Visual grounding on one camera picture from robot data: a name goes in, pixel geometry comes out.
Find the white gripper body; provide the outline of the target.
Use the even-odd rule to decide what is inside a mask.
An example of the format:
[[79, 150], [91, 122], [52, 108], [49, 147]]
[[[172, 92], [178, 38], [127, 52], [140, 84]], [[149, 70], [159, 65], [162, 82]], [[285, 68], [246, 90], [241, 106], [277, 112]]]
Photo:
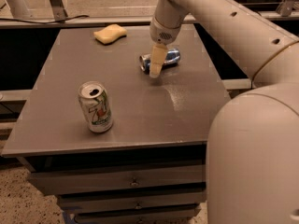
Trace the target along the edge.
[[168, 45], [173, 43], [180, 32], [181, 19], [174, 21], [173, 24], [175, 27], [169, 28], [166, 25], [161, 24], [155, 17], [153, 17], [149, 27], [151, 39], [159, 44]]

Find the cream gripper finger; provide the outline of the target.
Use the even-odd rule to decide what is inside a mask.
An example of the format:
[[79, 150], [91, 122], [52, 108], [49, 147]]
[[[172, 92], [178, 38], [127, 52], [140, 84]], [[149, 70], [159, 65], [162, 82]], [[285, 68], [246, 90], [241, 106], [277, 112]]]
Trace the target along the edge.
[[160, 75], [168, 49], [165, 44], [154, 44], [150, 55], [149, 76], [156, 78]]

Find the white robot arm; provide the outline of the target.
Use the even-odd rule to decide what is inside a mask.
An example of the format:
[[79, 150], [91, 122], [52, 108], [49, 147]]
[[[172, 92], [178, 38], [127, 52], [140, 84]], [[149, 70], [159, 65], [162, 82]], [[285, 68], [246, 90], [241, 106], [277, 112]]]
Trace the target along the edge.
[[214, 118], [206, 148], [208, 224], [298, 224], [298, 38], [234, 0], [159, 0], [150, 24], [151, 77], [186, 15], [247, 75], [253, 89]]

